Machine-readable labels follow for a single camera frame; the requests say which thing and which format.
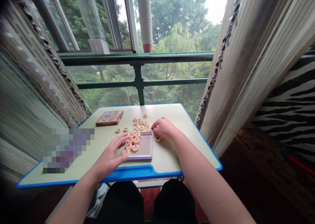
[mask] left hand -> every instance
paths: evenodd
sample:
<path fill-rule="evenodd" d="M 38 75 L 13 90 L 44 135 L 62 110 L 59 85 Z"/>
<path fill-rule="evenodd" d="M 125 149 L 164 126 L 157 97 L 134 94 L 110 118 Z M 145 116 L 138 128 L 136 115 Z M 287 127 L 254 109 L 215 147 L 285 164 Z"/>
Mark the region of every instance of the left hand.
<path fill-rule="evenodd" d="M 119 156 L 115 159 L 115 152 L 126 143 L 129 138 L 128 135 L 128 133 L 121 134 L 114 138 L 88 171 L 97 179 L 97 182 L 109 176 L 120 164 L 127 160 L 128 155 Z"/>

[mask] red object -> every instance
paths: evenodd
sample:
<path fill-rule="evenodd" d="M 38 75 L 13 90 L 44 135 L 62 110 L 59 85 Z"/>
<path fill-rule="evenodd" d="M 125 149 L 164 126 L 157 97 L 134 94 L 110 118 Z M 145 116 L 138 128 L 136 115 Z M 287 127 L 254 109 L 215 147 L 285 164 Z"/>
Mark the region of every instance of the red object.
<path fill-rule="evenodd" d="M 152 53 L 152 44 L 143 44 L 144 53 Z"/>
<path fill-rule="evenodd" d="M 313 171 L 311 168 L 305 166 L 303 163 L 299 162 L 298 160 L 296 160 L 294 157 L 288 156 L 288 159 L 292 162 L 294 162 L 295 164 L 299 165 L 300 167 L 302 167 L 303 169 L 307 170 L 309 173 L 315 175 L 315 171 Z"/>

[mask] blue desk edge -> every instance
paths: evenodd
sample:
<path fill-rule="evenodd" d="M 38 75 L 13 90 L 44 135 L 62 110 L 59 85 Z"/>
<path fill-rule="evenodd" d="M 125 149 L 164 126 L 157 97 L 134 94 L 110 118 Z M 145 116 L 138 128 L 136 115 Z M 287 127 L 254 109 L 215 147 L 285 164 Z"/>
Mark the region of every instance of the blue desk edge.
<path fill-rule="evenodd" d="M 181 103 L 168 103 L 166 105 L 170 104 L 180 104 L 182 107 L 183 105 Z M 191 122 L 194 124 L 196 129 L 198 130 L 199 134 L 203 138 L 203 140 L 207 143 L 207 141 L 204 139 L 203 135 L 200 133 L 199 129 L 193 122 L 193 120 L 190 118 Z M 217 158 L 213 150 L 211 149 L 210 145 L 208 144 L 209 149 L 213 153 L 214 157 L 220 164 L 219 168 L 216 168 L 217 171 L 222 170 L 222 164 L 220 160 Z M 39 164 L 43 162 L 40 161 L 32 170 L 30 170 L 17 184 L 16 187 L 19 189 L 26 189 L 26 188 L 37 188 L 37 187 L 52 187 L 52 186 L 60 186 L 60 185 L 74 185 L 79 180 L 69 180 L 69 181 L 58 181 L 58 182 L 46 182 L 46 183 L 36 183 L 36 184 L 29 184 L 29 185 L 20 185 L 21 181 L 28 176 Z M 142 165 L 142 166 L 130 166 L 130 167 L 118 167 L 112 174 L 107 176 L 105 179 L 101 180 L 100 183 L 108 183 L 108 182 L 119 182 L 119 181 L 130 181 L 130 180 L 144 180 L 144 179 L 155 179 L 155 178 L 163 178 L 163 177 L 176 177 L 176 176 L 183 176 L 183 172 L 167 172 L 167 173 L 157 173 L 152 165 Z"/>

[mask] black pants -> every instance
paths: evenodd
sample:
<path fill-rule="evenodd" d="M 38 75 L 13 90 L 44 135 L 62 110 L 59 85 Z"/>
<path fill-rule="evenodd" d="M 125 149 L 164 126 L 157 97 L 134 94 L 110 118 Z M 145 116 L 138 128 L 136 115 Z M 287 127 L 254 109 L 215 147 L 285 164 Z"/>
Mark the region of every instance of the black pants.
<path fill-rule="evenodd" d="M 108 190 L 98 223 L 144 223 L 144 203 L 136 185 L 116 182 Z M 167 181 L 154 200 L 152 223 L 197 223 L 195 201 L 178 180 Z"/>

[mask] green metal bar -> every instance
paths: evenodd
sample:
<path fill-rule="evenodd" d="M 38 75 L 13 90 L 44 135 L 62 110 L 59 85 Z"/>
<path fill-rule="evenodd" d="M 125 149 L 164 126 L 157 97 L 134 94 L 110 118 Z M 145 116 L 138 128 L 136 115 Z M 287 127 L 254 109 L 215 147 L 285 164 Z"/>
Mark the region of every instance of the green metal bar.
<path fill-rule="evenodd" d="M 138 97 L 139 97 L 139 103 L 140 106 L 144 105 L 144 84 L 143 84 L 143 78 L 141 74 L 141 64 L 135 64 L 133 65 L 135 70 L 135 84 L 136 89 L 138 90 Z"/>
<path fill-rule="evenodd" d="M 162 86 L 162 85 L 178 85 L 178 84 L 197 84 L 206 83 L 208 78 L 197 79 L 171 79 L 171 80 L 151 80 L 144 81 L 144 86 Z"/>
<path fill-rule="evenodd" d="M 65 66 L 123 65 L 212 61 L 214 52 L 60 56 Z"/>
<path fill-rule="evenodd" d="M 119 87 L 135 87 L 134 81 L 111 82 L 111 83 L 82 83 L 77 84 L 79 89 L 95 89 L 95 88 L 119 88 Z"/>
<path fill-rule="evenodd" d="M 172 79 L 172 80 L 151 80 L 143 81 L 139 84 L 139 88 L 147 86 L 163 86 L 163 85 L 179 85 L 179 84 L 198 84 L 206 83 L 208 78 L 197 79 Z M 120 88 L 120 87 L 136 87 L 135 81 L 112 82 L 112 83 L 81 83 L 77 84 L 79 89 L 95 89 L 95 88 Z"/>

